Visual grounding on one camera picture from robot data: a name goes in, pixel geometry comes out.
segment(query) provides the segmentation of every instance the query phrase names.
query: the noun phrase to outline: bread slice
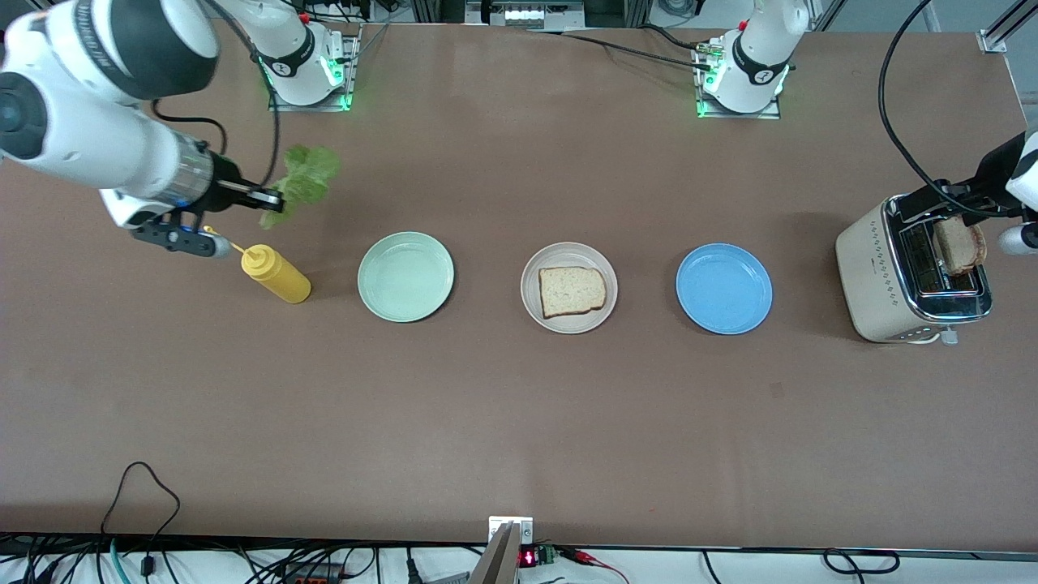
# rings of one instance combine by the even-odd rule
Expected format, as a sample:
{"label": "bread slice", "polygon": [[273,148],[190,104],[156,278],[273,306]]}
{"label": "bread slice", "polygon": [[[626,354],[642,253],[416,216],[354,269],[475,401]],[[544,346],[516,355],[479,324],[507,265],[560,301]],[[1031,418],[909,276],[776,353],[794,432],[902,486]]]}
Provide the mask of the bread slice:
{"label": "bread slice", "polygon": [[594,268],[544,268],[538,278],[544,318],[588,314],[605,306],[605,278]]}
{"label": "bread slice", "polygon": [[957,215],[933,224],[933,244],[949,275],[962,275],[987,258],[987,242],[980,225],[966,226]]}

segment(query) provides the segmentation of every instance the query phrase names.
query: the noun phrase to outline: light green plate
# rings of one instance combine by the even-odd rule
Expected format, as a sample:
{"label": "light green plate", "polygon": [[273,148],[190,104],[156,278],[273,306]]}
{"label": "light green plate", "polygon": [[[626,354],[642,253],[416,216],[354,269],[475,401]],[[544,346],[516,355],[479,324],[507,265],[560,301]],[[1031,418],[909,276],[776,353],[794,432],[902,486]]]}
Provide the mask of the light green plate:
{"label": "light green plate", "polygon": [[360,300],[392,323],[414,323],[450,296],[454,260],[442,243],[416,231],[394,232],[364,253],[357,272]]}

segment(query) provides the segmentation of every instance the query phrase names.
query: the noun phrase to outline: beige plate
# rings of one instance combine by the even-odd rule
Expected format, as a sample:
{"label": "beige plate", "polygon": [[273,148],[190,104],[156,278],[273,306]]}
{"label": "beige plate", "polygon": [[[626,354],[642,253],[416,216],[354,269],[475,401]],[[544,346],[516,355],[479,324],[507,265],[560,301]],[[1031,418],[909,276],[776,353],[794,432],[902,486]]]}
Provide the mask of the beige plate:
{"label": "beige plate", "polygon": [[[538,271],[544,268],[595,268],[602,272],[605,278],[605,306],[601,310],[591,311],[588,314],[556,316],[544,318],[544,311],[541,309],[541,281]],[[522,304],[526,307],[526,312],[534,321],[541,324],[548,331],[562,333],[563,335],[578,335],[595,329],[605,323],[612,313],[612,308],[617,306],[617,272],[612,271],[612,266],[605,255],[599,253],[594,248],[582,243],[554,243],[541,249],[526,262],[526,268],[522,270],[522,281],[519,289],[522,291]]]}

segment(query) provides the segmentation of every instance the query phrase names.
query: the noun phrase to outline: yellow squeeze bottle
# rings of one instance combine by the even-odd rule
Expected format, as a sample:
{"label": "yellow squeeze bottle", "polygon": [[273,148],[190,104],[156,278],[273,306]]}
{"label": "yellow squeeze bottle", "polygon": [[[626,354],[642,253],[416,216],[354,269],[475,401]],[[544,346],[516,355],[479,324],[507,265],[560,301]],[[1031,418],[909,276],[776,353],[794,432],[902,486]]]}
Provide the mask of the yellow squeeze bottle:
{"label": "yellow squeeze bottle", "polygon": [[[219,234],[209,225],[203,228],[207,232]],[[242,249],[234,242],[228,243],[242,253],[242,270],[285,303],[298,305],[310,296],[310,280],[270,245],[258,244]]]}

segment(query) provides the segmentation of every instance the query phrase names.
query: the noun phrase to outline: table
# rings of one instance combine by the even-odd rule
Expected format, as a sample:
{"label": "table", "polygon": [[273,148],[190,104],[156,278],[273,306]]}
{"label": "table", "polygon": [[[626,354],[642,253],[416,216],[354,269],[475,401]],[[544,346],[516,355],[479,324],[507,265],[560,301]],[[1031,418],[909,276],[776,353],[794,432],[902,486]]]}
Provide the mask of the table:
{"label": "table", "polygon": [[[596,34],[681,56],[648,31]],[[220,119],[258,176],[270,116],[221,35],[212,86],[163,106]],[[210,217],[307,273],[300,306],[5,163],[0,528],[95,530],[140,458],[184,500],[177,533],[477,541],[514,513],[575,544],[1038,550],[1038,263],[992,252],[996,306],[957,349],[866,343],[844,305],[837,234],[919,185],[876,113],[889,41],[807,35],[776,122],[699,119],[687,71],[588,43],[392,26],[352,111],[283,117],[282,144],[342,154],[328,199],[270,231],[246,208]],[[1025,126],[1003,57],[966,34],[906,35],[889,100],[938,176]],[[457,282],[401,326],[355,278],[405,229],[447,246]],[[526,259],[565,240],[620,278],[612,316],[578,337],[519,296]],[[752,334],[707,334],[677,304],[679,260],[712,241],[771,274]],[[144,474],[125,497],[112,531],[170,510]]]}

